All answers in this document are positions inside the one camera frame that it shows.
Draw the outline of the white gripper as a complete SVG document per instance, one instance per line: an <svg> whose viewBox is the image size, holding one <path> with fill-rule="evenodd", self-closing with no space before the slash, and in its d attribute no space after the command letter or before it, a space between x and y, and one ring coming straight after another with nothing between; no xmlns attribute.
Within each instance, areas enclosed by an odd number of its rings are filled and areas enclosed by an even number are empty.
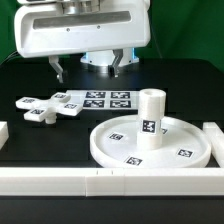
<svg viewBox="0 0 224 224"><path fill-rule="evenodd" d="M25 58L50 56L60 83L58 55L114 50L109 72L117 77L122 49L150 41L149 7L148 2L24 2L14 17L16 48Z"/></svg>

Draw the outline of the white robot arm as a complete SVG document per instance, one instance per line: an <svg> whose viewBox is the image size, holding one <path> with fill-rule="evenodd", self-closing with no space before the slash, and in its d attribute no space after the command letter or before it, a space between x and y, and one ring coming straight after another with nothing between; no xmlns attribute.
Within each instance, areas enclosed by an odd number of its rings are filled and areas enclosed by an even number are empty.
<svg viewBox="0 0 224 224"><path fill-rule="evenodd" d="M61 55L116 76L136 63L134 50L151 38L150 0L17 0L15 43L24 58L48 57L63 78Z"/></svg>

